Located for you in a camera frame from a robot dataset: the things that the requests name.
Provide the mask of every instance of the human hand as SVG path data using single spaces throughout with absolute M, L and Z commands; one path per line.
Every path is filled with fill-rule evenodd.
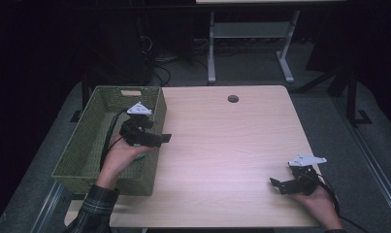
M 134 161 L 138 154 L 151 151 L 152 148 L 132 147 L 119 134 L 116 134 L 111 140 L 110 145 L 112 146 L 95 184 L 107 189 L 114 189 L 120 173 Z
M 301 203 L 326 230 L 343 229 L 331 197 L 323 187 L 318 186 L 309 196 L 304 194 L 291 194 L 289 196 Z

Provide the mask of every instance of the dark floor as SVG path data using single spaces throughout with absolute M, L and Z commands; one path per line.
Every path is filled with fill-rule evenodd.
M 281 45 L 282 41 L 254 45 L 234 56 L 218 56 L 215 64 L 217 78 L 215 85 L 279 84 L 293 89 L 321 75 L 318 72 L 305 70 L 312 45 L 293 44 L 287 60 L 296 81 L 293 84 L 286 83 L 275 55 L 275 51 Z M 195 58 L 206 64 L 205 55 Z M 199 62 L 179 60 L 164 65 L 163 68 L 171 73 L 169 86 L 207 85 L 207 70 Z M 166 79 L 163 70 L 157 71 L 159 76 Z M 356 135 L 362 136 L 369 152 L 375 156 L 375 160 L 391 183 L 391 123 L 377 106 L 373 95 L 358 84 L 357 109 L 364 110 L 372 124 L 359 125 L 354 130 L 342 115 L 341 107 L 345 105 L 345 94 L 338 98 L 330 97 L 326 93 L 329 84 L 330 81 L 306 93 L 290 95 L 312 151 L 315 156 L 328 159 L 326 164 L 319 167 L 340 196 L 342 215 L 356 221 L 370 232 L 390 233 L 391 207 L 388 198 L 376 182 L 374 169 L 367 162 L 365 149 L 359 145 Z M 158 85 L 157 80 L 152 80 L 150 85 Z M 74 112 L 80 109 L 81 87 L 78 84 L 62 106 L 58 118 L 1 217 L 0 232 L 60 232 L 64 229 L 63 218 L 72 194 L 63 188 L 59 192 L 61 194 L 57 197 L 56 203 L 46 203 L 44 206 L 44 201 L 54 187 L 50 174 L 76 126 L 70 120 Z M 50 213 L 50 215 L 40 215 L 40 213 Z M 360 232 L 346 222 L 344 225 L 348 232 Z M 140 229 L 116 230 L 117 232 L 140 231 Z M 323 232 L 320 228 L 277 228 L 275 231 L 276 233 Z

